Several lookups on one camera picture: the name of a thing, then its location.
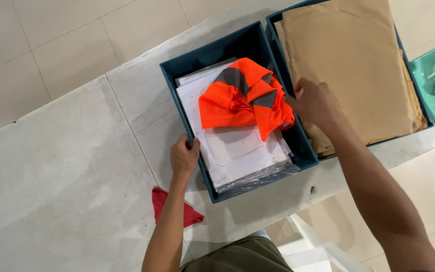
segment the white chair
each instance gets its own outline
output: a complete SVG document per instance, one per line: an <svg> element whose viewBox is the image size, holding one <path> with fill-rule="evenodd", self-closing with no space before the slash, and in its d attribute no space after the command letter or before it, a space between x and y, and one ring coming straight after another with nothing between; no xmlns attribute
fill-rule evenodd
<svg viewBox="0 0 435 272"><path fill-rule="evenodd" d="M293 271L332 272L332 262L343 272L374 272L323 238L298 215L287 219L294 233L277 242L276 246Z"/></svg>

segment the reflective strip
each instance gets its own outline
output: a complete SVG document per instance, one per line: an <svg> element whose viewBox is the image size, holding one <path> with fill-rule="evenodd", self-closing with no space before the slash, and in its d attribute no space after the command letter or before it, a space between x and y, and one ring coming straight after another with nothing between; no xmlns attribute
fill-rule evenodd
<svg viewBox="0 0 435 272"><path fill-rule="evenodd" d="M264 82L266 82L266 83L269 85L270 82L271 82L271 77L272 77L271 74L265 74L265 75L261 78L261 80L264 81Z"/></svg>
<svg viewBox="0 0 435 272"><path fill-rule="evenodd" d="M258 105L263 106L267 108L273 108L273 105L275 104L275 97L276 97L276 90L270 91L268 93L265 93L262 96L258 96L255 100L251 101L249 103L250 106L252 105Z"/></svg>
<svg viewBox="0 0 435 272"><path fill-rule="evenodd" d="M228 67L222 70L219 76L214 80L214 82L216 81L224 82L238 88L241 93L247 97L249 86L246 83L245 74L239 71L239 69Z"/></svg>

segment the hand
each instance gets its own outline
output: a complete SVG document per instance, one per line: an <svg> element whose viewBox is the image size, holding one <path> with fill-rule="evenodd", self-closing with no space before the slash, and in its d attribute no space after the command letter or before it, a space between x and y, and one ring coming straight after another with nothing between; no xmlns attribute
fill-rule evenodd
<svg viewBox="0 0 435 272"><path fill-rule="evenodd" d="M316 85L300 78L293 92L297 99L287 95L285 102L304 122L317 125L326 135L347 122L338 99L325 82Z"/></svg>
<svg viewBox="0 0 435 272"><path fill-rule="evenodd" d="M190 146L189 139L185 133L181 135L177 143L171 146L171 167L175 178L189 179L190 174L197 167L200 147L201 142L197 138L194 138L194 145Z"/></svg>

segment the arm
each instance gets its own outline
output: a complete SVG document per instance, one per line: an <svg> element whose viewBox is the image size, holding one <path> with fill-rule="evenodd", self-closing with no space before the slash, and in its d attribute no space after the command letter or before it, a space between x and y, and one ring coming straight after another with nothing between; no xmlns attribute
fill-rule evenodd
<svg viewBox="0 0 435 272"><path fill-rule="evenodd" d="M144 272L179 269L184 230L184 194L190 174L196 169L201 145L197 138L190 150L186 144L188 138L183 134L171 147L171 188L143 258Z"/></svg>
<svg viewBox="0 0 435 272"><path fill-rule="evenodd" d="M435 250L414 204L362 143L326 83L300 79L295 93L298 100L287 96L285 101L334 145L353 200L384 249L391 271L435 272Z"/></svg>

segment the person's left hand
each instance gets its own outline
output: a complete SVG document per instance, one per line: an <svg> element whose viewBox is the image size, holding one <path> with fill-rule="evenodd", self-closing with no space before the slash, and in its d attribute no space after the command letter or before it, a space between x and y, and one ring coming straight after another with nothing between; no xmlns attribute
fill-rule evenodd
<svg viewBox="0 0 435 272"><path fill-rule="evenodd" d="M189 179L190 174L197 167L199 148L201 142L194 138L194 144L190 146L187 134L182 134L177 143L171 147L171 167L173 176L176 178Z"/></svg>

